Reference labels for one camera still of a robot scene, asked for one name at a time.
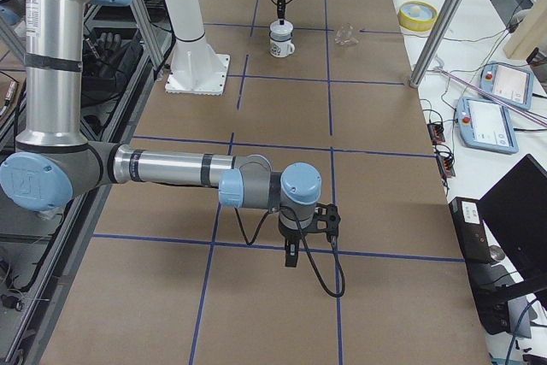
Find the lower orange circuit board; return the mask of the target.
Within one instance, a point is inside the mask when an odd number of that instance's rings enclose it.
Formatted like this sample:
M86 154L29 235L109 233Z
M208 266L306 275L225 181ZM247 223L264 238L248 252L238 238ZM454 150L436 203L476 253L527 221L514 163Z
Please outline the lower orange circuit board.
M440 152L436 155L440 175L444 179L456 176L454 170L454 156L448 152Z

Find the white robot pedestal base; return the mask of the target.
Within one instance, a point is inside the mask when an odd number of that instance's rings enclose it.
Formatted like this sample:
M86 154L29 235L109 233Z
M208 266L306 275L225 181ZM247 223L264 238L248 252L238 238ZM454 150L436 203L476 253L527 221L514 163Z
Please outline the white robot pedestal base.
M199 0L165 0L165 3L175 37L166 91L222 94L230 56L215 53L209 45Z

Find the orange circuit board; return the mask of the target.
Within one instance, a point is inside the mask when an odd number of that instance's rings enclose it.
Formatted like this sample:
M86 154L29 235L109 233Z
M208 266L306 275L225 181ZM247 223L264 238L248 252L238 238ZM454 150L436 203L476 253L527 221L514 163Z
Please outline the orange circuit board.
M444 179L456 176L454 170L454 156L448 152L440 152L436 155L440 175Z
M426 126L432 144L442 144L445 142L443 122L429 122Z

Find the upper orange circuit board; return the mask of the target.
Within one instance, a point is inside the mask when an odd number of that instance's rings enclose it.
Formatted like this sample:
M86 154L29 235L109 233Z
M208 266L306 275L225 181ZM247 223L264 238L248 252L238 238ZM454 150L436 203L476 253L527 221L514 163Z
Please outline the upper orange circuit board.
M442 144L445 142L443 122L429 122L426 126L432 144Z

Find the black box with label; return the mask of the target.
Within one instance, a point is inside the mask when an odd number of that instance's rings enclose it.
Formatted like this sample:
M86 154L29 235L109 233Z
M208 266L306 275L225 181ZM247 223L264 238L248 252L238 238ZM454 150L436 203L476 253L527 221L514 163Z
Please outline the black box with label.
M455 197L449 207L465 261L490 263L491 254L484 221L479 214L478 201L467 197Z

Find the white enamel cup lid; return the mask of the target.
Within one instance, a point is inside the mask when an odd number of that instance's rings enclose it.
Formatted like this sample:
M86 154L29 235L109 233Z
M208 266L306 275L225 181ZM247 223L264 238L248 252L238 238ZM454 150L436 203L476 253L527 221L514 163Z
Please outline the white enamel cup lid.
M270 38L277 41L291 39L294 26L288 20L276 20L269 26Z

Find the wooden plank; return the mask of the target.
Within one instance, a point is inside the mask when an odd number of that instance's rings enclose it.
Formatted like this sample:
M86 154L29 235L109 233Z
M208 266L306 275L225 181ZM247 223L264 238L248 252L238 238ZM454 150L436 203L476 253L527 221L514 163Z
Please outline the wooden plank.
M503 47L507 58L526 60L546 40L546 3L547 0L537 0L512 33Z

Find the yellow tape roll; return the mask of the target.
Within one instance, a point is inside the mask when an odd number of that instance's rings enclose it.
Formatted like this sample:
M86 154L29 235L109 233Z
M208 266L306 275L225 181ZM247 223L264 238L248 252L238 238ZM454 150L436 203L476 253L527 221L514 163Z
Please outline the yellow tape roll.
M438 11L429 3L408 1L397 12L401 27L413 32L428 32L438 18Z

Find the lower teach pendant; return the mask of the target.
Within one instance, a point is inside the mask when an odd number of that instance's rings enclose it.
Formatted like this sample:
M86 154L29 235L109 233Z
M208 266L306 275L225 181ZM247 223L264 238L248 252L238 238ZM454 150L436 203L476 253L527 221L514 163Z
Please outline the lower teach pendant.
M509 111L490 100L461 97L456 118L462 142L469 148L502 154L519 151Z

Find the teach pendant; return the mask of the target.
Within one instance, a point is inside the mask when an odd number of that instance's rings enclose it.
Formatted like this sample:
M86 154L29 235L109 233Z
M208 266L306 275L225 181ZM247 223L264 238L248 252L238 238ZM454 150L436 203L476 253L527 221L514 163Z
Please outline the teach pendant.
M479 87L517 108L529 110L532 103L533 74L504 62L490 62L481 72Z
M461 97L456 118L462 142L469 148L502 154L519 151L509 111L490 100Z

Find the white enamel cup blue rim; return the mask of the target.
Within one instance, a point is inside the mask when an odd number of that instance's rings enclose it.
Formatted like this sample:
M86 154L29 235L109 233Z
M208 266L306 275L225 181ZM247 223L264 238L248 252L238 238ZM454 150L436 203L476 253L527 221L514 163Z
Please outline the white enamel cup blue rim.
M277 41L270 38L270 54L272 56L277 58L285 58L292 55L294 51L295 45L292 43L292 37L286 41Z

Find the upper teach pendant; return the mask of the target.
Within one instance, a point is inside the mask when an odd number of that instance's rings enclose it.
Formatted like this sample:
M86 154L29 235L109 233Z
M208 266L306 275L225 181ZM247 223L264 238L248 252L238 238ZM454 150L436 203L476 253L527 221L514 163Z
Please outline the upper teach pendant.
M490 62L481 72L479 87L517 108L529 110L532 103L533 74L504 62Z

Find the clear glass funnel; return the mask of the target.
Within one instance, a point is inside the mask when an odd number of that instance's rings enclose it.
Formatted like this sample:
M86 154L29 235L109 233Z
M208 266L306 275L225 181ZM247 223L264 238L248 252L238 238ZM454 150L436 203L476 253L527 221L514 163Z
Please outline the clear glass funnel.
M355 28L350 24L343 24L335 34L335 44L339 46L349 47L359 44L359 40L355 36Z

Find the black laptop computer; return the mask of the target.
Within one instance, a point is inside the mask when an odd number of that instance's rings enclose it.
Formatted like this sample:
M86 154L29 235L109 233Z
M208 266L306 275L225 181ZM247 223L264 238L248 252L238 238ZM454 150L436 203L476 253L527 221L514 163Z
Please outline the black laptop computer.
M546 169L530 154L520 159L478 202L479 215L522 281L494 280L494 267L469 263L468 277L483 328L489 334L518 332L526 296L546 305Z

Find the aluminium frame post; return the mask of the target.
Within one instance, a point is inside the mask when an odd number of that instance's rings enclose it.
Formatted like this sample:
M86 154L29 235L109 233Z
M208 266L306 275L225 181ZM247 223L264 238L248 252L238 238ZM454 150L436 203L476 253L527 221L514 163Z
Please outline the aluminium frame post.
M438 18L409 77L411 87L419 87L461 2L462 0L444 0Z

